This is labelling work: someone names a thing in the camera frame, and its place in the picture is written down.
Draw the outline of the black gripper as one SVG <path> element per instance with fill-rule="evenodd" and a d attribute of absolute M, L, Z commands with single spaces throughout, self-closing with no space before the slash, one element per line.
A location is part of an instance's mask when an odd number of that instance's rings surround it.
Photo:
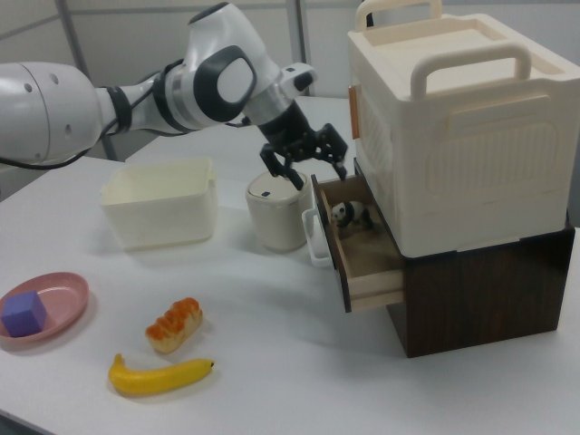
<path fill-rule="evenodd" d="M 293 157 L 316 157 L 329 163 L 340 180 L 346 179 L 348 145 L 330 123 L 313 130 L 296 102 L 258 128 L 266 138 L 259 155 L 273 177 L 283 177 L 301 190 L 305 182 L 292 167 Z"/>

